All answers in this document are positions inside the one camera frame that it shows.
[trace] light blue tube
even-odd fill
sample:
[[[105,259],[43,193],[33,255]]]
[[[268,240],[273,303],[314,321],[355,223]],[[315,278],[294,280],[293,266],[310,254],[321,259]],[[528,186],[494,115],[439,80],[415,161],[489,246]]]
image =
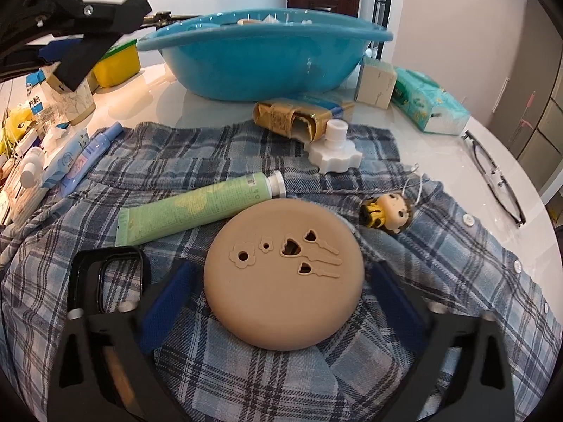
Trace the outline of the light blue tube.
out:
[[[78,156],[90,141],[88,131],[80,130],[60,150],[43,173],[43,185],[41,188],[50,189],[54,187],[69,172]]]
[[[82,178],[88,173],[88,170],[98,162],[101,156],[109,149],[112,141],[122,131],[123,127],[121,124],[116,122],[105,132],[98,133],[98,135],[90,141],[90,144],[86,146],[86,149],[78,156],[70,171],[61,180],[60,196],[64,198],[74,192],[74,189],[76,189]]]

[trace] blue bottle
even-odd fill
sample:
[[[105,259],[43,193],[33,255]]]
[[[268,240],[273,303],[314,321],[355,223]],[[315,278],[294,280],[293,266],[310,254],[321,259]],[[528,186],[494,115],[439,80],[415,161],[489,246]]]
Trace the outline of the blue bottle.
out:
[[[88,170],[94,166],[101,156],[109,149],[112,141],[123,131],[123,127],[119,122],[114,123],[109,129],[98,135],[90,141],[86,149],[78,156],[76,162],[67,175],[61,180],[59,195],[66,197],[74,192],[82,178]]]

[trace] crumpled brown box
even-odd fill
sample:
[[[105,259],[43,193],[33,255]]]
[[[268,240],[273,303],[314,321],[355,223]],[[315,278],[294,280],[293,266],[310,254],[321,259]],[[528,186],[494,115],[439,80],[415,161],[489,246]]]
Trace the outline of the crumpled brown box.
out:
[[[317,141],[326,132],[330,119],[350,123],[354,102],[336,94],[302,94],[294,98],[275,98],[256,103],[254,123],[302,143]]]

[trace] blue plaid fabric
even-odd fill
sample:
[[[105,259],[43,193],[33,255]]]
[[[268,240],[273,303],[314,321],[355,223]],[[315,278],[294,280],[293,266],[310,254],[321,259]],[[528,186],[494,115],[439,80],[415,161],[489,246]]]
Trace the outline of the blue plaid fabric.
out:
[[[120,207],[278,169],[288,197],[323,205],[350,224],[366,262],[387,260],[407,284],[453,312],[495,312],[512,367],[517,420],[523,420],[542,397],[561,346],[561,326],[545,314],[541,289],[526,273],[514,272],[516,255],[479,220],[464,225],[464,211],[439,182],[424,179],[412,223],[400,235],[359,226],[361,202],[402,189],[410,169],[400,163],[389,131],[353,125],[350,138],[364,153],[360,169],[319,175],[302,144],[251,122],[192,130],[144,123],[119,136],[69,197],[55,201],[51,195],[23,228],[5,228],[0,235],[2,309],[23,399],[33,413],[46,418],[71,258],[83,249],[114,245]],[[417,193],[413,182],[406,194],[414,200]],[[142,246],[153,281],[176,259],[203,265],[223,225],[215,222]],[[134,268],[121,263],[106,272],[106,309],[138,292]],[[16,387],[6,338],[0,337],[0,365]],[[423,415],[437,407],[454,362],[452,352]],[[367,285],[340,331],[294,352],[266,351],[233,337],[213,317],[200,285],[156,352],[156,363],[196,421],[363,421],[382,408],[413,356],[399,343]]]

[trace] eyeglasses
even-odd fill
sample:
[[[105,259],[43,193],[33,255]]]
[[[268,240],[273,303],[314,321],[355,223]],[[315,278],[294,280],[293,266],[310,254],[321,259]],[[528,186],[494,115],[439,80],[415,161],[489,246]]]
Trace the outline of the eyeglasses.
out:
[[[514,222],[516,222],[517,226],[524,225],[526,223],[524,212],[520,207],[520,203],[518,203],[514,191],[503,176],[502,171],[500,171],[500,168],[471,132],[465,132],[462,138],[464,141],[471,142],[475,165],[485,178],[496,201]]]

